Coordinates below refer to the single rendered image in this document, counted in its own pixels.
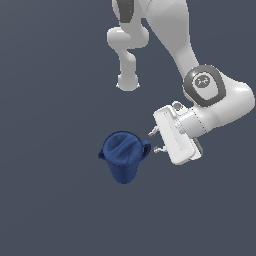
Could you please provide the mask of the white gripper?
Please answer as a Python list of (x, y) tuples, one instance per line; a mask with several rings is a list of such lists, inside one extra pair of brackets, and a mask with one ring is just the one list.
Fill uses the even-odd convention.
[(160, 132), (164, 146), (155, 146), (154, 153), (167, 152), (175, 165), (182, 165), (190, 160), (202, 157), (202, 147), (196, 137), (190, 138), (177, 124), (178, 118), (188, 109), (178, 101), (166, 105), (154, 112), (156, 126), (148, 133), (150, 138)]

